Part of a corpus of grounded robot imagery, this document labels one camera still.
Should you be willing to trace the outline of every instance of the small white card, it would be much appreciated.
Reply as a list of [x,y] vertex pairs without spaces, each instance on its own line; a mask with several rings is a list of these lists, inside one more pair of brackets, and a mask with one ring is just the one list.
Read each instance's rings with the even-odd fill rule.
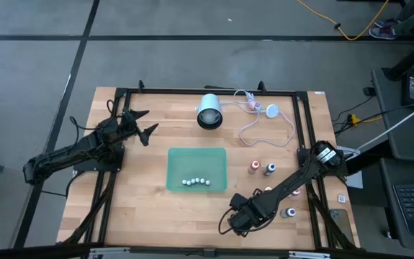
[[338,202],[346,203],[346,197],[344,195],[338,195]]

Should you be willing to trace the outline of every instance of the gray floor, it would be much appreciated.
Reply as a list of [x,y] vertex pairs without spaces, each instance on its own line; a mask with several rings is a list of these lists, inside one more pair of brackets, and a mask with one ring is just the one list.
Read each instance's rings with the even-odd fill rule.
[[[306,0],[319,12],[360,32],[381,4]],[[0,34],[83,32],[92,0],[0,0]],[[382,17],[398,13],[390,4]],[[102,0],[93,35],[338,35],[332,24],[296,1]],[[0,248],[6,248],[27,192],[21,168],[41,152],[68,79],[78,42],[0,42]],[[365,100],[371,69],[391,66],[414,48],[398,42],[88,42],[60,131],[57,147],[69,145],[84,124],[97,86],[201,88],[205,84],[252,89],[324,91],[332,117]],[[379,111],[375,100],[357,109]],[[384,130],[382,122],[343,133],[340,145],[356,147]],[[71,170],[56,173],[44,190],[64,193]],[[64,198],[43,194],[28,246],[51,245]],[[369,251],[414,255],[381,236],[384,212],[354,206],[361,244]]]

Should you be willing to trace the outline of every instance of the desk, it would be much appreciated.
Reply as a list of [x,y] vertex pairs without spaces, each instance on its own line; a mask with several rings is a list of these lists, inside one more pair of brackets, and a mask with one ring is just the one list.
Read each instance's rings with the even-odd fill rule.
[[[114,93],[115,88],[96,89],[87,127],[95,127],[109,116],[106,101],[113,99]],[[325,94],[309,92],[308,97],[316,138],[328,140],[336,146]],[[295,135],[286,147],[275,147],[267,143],[246,147],[238,138],[238,130],[252,122],[255,114],[246,114],[236,106],[224,106],[221,127],[207,131],[200,128],[196,121],[197,113],[194,108],[198,106],[200,98],[198,94],[132,94],[131,109],[150,110],[149,114],[138,120],[140,127],[148,127],[156,122],[159,126],[151,135],[147,147],[135,141],[134,137],[124,142],[125,158],[122,170],[117,174],[105,243],[150,247],[315,249],[304,187],[299,196],[289,197],[280,203],[279,209],[293,206],[297,210],[296,217],[276,217],[266,229],[250,233],[246,238],[238,237],[232,232],[218,234],[218,222],[229,208],[229,201],[234,193],[250,196],[255,188],[274,187],[297,170],[298,136]],[[277,104],[294,122],[291,98],[256,98],[263,106]],[[220,96],[220,100],[232,101],[233,97]],[[303,119],[302,125],[308,142]],[[244,137],[265,137],[282,142],[290,134],[291,127],[283,119],[261,118],[251,129],[244,132]],[[170,147],[224,147],[228,157],[228,189],[208,194],[167,191],[166,166]],[[247,167],[253,160],[264,165],[275,163],[277,170],[269,177],[249,175]],[[359,246],[346,187],[335,177],[326,177],[324,181],[329,208],[345,209],[348,212],[355,243]],[[95,182],[96,172],[91,172],[84,173],[71,185],[58,241],[69,237],[88,213]],[[339,194],[346,196],[345,204],[338,203]],[[98,216],[92,240],[97,239],[100,222]],[[327,246],[321,217],[318,217],[318,222],[323,245]]]
[[[377,99],[381,112],[396,109],[401,104],[402,82],[394,82],[384,75],[382,69],[372,71],[372,83],[377,92]],[[386,130],[410,115],[412,109],[404,108],[383,114]],[[348,162],[348,170],[355,173],[362,168],[377,163],[378,155],[386,158],[414,161],[414,117],[387,134],[388,139],[363,152]]]
[[[382,69],[376,69],[372,71],[372,83],[382,112],[402,106],[400,81],[390,81]],[[386,129],[412,112],[404,108],[384,114]],[[355,204],[384,207],[392,236],[402,246],[414,248],[414,236],[408,232],[392,188],[396,184],[414,183],[414,117],[387,136],[387,140],[347,162],[349,173],[362,169],[364,177],[364,189],[352,188],[349,193]]]
[[381,159],[379,165],[384,179],[387,201],[392,212],[390,214],[390,225],[393,226],[390,228],[393,231],[392,236],[398,237],[403,247],[414,248],[414,236],[408,232],[407,224],[393,189],[396,184],[414,183],[414,162]]

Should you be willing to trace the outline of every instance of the white cable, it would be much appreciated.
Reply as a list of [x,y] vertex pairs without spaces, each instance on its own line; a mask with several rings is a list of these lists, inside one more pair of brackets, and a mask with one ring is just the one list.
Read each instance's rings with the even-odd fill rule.
[[[294,131],[295,131],[295,128],[294,128],[294,124],[293,124],[293,122],[292,121],[290,121],[288,118],[287,118],[287,116],[285,115],[285,113],[283,112],[283,111],[280,111],[279,110],[279,113],[280,114],[282,114],[282,116],[284,117],[284,119],[286,120],[286,121],[288,121],[288,123],[290,123],[291,125],[292,125],[292,128],[293,128],[293,131],[292,131],[292,134],[290,135],[290,137],[288,138],[288,140],[284,143],[284,144],[279,144],[279,143],[275,143],[275,142],[272,142],[271,140],[267,140],[267,139],[257,139],[257,140],[255,140],[255,141],[253,141],[252,143],[248,143],[248,142],[246,142],[244,139],[243,139],[243,137],[242,137],[242,132],[245,130],[245,129],[247,129],[247,128],[249,128],[249,127],[251,127],[252,125],[254,125],[255,123],[257,123],[257,121],[259,120],[259,114],[261,114],[261,113],[264,113],[264,112],[266,112],[266,111],[261,111],[261,104],[260,103],[258,103],[256,100],[255,100],[255,96],[252,94],[252,93],[248,93],[247,91],[245,91],[245,90],[237,90],[235,93],[234,93],[234,97],[235,97],[235,95],[238,93],[238,92],[240,92],[240,91],[242,91],[242,92],[244,92],[245,93],[245,95],[246,95],[246,98],[247,98],[247,100],[248,101],[234,101],[234,102],[224,102],[224,103],[221,103],[221,105],[225,105],[225,104],[234,104],[234,105],[236,105],[236,106],[238,106],[239,108],[241,108],[242,109],[242,111],[244,111],[244,112],[246,112],[246,113],[256,113],[258,116],[256,117],[256,119],[255,119],[255,121],[254,122],[251,122],[250,124],[248,124],[248,125],[246,125],[246,126],[244,126],[242,129],[240,129],[240,131],[239,131],[239,133],[238,133],[238,136],[239,136],[239,138],[242,140],[242,142],[243,143],[245,143],[246,145],[249,145],[249,146],[251,146],[251,145],[255,145],[257,142],[260,142],[260,141],[262,141],[262,142],[267,142],[267,143],[270,143],[270,144],[272,144],[272,145],[276,145],[276,146],[278,146],[278,147],[284,147],[285,145],[287,145],[288,144],[288,142],[293,138],[293,136],[294,136]],[[241,104],[247,104],[248,105],[248,107],[250,107],[251,109],[253,109],[252,111],[247,111],[247,110],[245,110],[242,106],[241,106]]]
[[368,141],[367,143],[361,145],[360,147],[357,148],[357,150],[360,150],[363,147],[366,147],[367,145],[372,144],[374,141],[378,140],[380,137],[386,135],[387,133],[393,131],[393,129],[395,129],[396,127],[399,127],[399,125],[401,125],[403,122],[405,122],[407,119],[411,118],[414,116],[414,112],[408,116],[406,116],[404,119],[402,119],[401,121],[399,121],[396,125],[390,127],[388,130],[386,130],[385,132],[383,132],[382,134],[380,134],[378,137],[375,137],[373,140]]

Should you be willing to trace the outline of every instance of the yellow cable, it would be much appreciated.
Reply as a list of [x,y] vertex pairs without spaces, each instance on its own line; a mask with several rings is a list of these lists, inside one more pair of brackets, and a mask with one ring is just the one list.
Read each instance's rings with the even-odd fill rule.
[[[334,25],[337,25],[338,23],[333,21],[330,17],[326,17],[323,14],[319,14],[316,11],[312,10],[308,5],[306,5],[305,3],[301,2],[300,0],[297,0],[300,4],[302,4],[303,6],[305,6],[306,8],[308,8],[313,14],[318,15],[319,17],[325,18],[328,21],[332,22]],[[378,16],[381,14],[382,10],[386,7],[387,3],[389,2],[389,0],[386,0],[386,2],[381,6],[381,9],[379,10],[379,12],[377,13],[377,15],[373,18],[373,20],[368,24],[368,26],[362,31],[360,32],[359,36],[354,37],[354,38],[350,38],[348,37],[343,30],[341,29],[341,26],[338,27],[337,29],[339,30],[339,32],[341,32],[341,34],[347,39],[347,40],[357,40],[360,38],[360,36],[362,36],[373,24],[374,21],[377,20]]]
[[373,119],[364,120],[362,123],[374,122],[374,121],[377,121],[377,120],[379,120],[379,119],[382,119],[382,116],[377,117],[377,118],[373,118]]

